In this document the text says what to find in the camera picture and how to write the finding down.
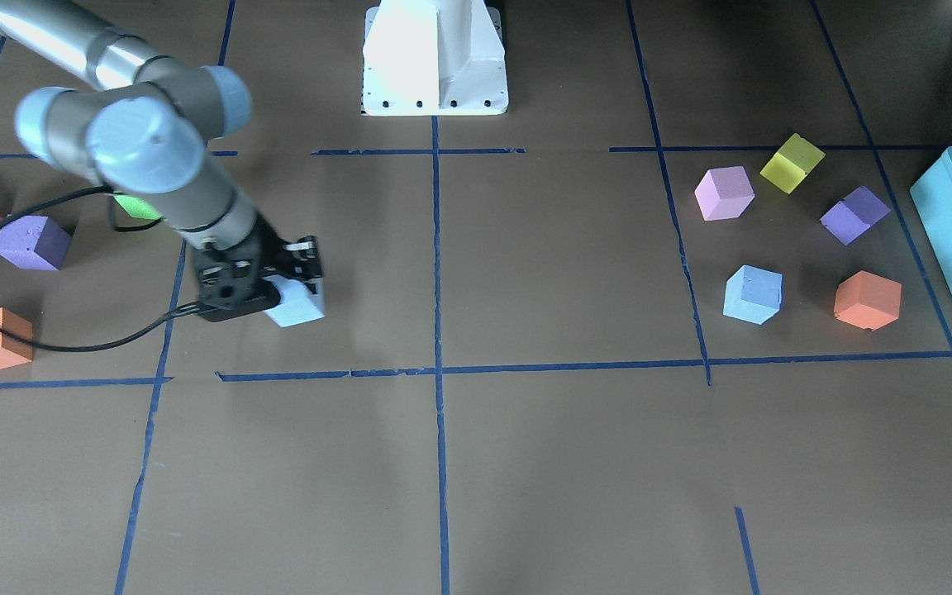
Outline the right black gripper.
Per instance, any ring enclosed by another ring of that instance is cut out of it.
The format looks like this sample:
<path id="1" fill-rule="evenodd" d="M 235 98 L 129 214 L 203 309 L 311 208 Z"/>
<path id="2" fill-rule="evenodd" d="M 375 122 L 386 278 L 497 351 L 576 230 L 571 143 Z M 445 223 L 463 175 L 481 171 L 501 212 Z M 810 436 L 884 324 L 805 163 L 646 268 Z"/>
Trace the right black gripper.
<path id="1" fill-rule="evenodd" d="M 257 223 L 235 247 L 218 249 L 211 242 L 193 252 L 198 282 L 195 313 L 207 321 L 227 321 L 264 312 L 280 300 L 267 278 L 296 279 L 314 289 L 322 278 L 317 238 L 306 235 L 287 242 L 269 223 Z"/>

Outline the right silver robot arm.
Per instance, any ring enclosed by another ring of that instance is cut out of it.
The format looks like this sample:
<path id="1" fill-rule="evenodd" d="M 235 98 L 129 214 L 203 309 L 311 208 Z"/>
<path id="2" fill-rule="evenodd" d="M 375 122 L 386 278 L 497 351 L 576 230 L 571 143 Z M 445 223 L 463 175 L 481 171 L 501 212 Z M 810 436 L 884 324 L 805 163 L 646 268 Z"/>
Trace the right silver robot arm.
<path id="1" fill-rule="evenodd" d="M 0 35 L 90 87 L 27 94 L 14 116 L 20 143 L 158 211 L 192 247 L 200 317 L 264 312 L 288 327 L 325 316 L 315 238 L 283 240 L 207 149 L 252 116 L 238 74 L 182 63 L 72 1 L 0 1 Z"/>

